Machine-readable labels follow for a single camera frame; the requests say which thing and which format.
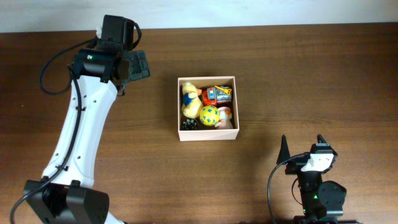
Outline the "yellow plush duck blue scarf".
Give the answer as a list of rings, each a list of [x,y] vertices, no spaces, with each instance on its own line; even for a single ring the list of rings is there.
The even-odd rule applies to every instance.
[[[196,119],[203,109],[203,103],[199,98],[198,89],[192,83],[186,82],[182,85],[182,93],[182,114],[187,118]]]

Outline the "white pink toy duck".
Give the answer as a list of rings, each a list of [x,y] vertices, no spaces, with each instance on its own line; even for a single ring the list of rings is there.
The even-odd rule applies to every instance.
[[[233,114],[231,109],[227,106],[222,106],[218,108],[218,112],[220,114],[219,121],[215,124],[216,129],[233,129],[233,125],[231,119]]]

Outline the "black round cap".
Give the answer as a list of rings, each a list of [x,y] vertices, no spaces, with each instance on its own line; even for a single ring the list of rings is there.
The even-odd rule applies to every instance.
[[[182,123],[182,129],[184,131],[198,130],[198,121],[196,119],[187,118]]]

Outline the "yellow ball blue letters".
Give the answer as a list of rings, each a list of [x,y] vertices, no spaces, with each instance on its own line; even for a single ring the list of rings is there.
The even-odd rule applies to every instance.
[[[204,106],[200,110],[199,119],[205,126],[214,126],[220,120],[218,108],[213,105]]]

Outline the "red grey toy truck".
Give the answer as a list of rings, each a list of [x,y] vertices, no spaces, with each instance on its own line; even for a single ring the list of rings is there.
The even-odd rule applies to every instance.
[[[211,86],[202,93],[202,102],[205,106],[225,106],[232,102],[233,90],[229,86]]]

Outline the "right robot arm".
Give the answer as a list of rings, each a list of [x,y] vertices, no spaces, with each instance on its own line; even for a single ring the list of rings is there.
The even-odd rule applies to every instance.
[[[303,209],[303,215],[295,216],[293,223],[339,223],[347,190],[337,182],[322,180],[337,157],[320,134],[308,152],[291,156],[287,139],[282,136],[277,165],[285,166],[285,174],[297,176]]]

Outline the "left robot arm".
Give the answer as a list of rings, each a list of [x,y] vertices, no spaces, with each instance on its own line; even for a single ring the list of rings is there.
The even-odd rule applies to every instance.
[[[77,45],[68,65],[71,93],[55,151],[39,181],[24,187],[27,202],[43,223],[117,223],[109,195],[93,189],[95,160],[107,115],[128,82],[150,75],[137,50],[138,24],[106,15],[97,36]]]

